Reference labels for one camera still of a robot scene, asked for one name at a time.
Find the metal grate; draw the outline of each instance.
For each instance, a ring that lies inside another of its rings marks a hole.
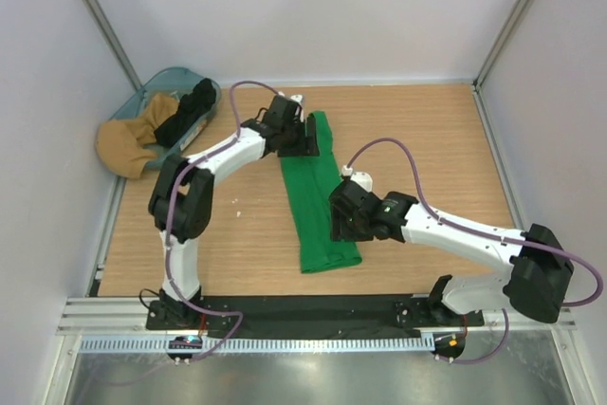
[[[80,353],[84,354],[127,354],[127,353],[195,353],[198,348],[170,348],[175,335],[149,336],[84,336]],[[202,339],[201,351],[213,347],[219,340]],[[390,351],[433,351],[432,334],[422,334],[420,338],[360,340],[360,341],[266,341],[232,339],[217,350],[217,354],[290,354],[290,353],[360,353]]]

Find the translucent blue bin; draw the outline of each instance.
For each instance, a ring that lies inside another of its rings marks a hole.
[[[136,118],[143,112],[150,100],[158,92],[180,100],[181,96],[191,93],[193,87],[203,79],[203,76],[194,73],[188,68],[180,66],[166,68],[156,73],[150,81],[144,84],[127,103],[114,113],[112,119]],[[219,87],[219,84],[213,80],[212,86],[216,91],[216,99],[211,110],[202,115],[173,147],[169,149],[158,144],[149,144],[145,146],[146,148],[153,149],[158,154],[156,160],[146,163],[146,170],[159,170],[162,166],[162,162],[167,156],[171,154],[181,154],[181,152],[198,136],[204,126],[215,117],[215,114],[217,114],[217,107],[221,101],[221,88]]]

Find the white panel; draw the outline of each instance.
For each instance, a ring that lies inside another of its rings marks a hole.
[[[525,222],[546,224],[606,275],[607,0],[536,0],[485,96]],[[571,298],[592,285],[578,267]],[[576,317],[604,384],[607,296]]]
[[[0,0],[0,17],[0,401],[38,404],[112,182],[96,129],[131,89],[81,0]]]
[[[146,81],[472,79],[514,0],[100,0]]]

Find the cloth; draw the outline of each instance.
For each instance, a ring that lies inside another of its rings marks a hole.
[[[362,261],[353,242],[331,241],[329,195],[340,184],[333,156],[333,135],[323,111],[315,111],[319,156],[280,158],[288,201],[300,239],[300,265],[304,274],[349,267]]]
[[[156,142],[164,147],[173,147],[203,114],[211,110],[216,95],[210,79],[205,78],[198,83],[191,94],[181,97],[177,112],[154,131]]]
[[[179,101],[156,94],[138,118],[109,120],[97,132],[95,149],[105,166],[123,177],[139,178],[156,152],[143,146],[156,142],[154,130],[177,112]]]

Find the green fabric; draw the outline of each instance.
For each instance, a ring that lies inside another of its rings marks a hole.
[[[322,272],[360,264],[353,242],[331,241],[329,194],[340,184],[333,156],[333,135],[323,111],[315,111],[319,156],[281,157],[288,201],[300,238],[302,273]]]

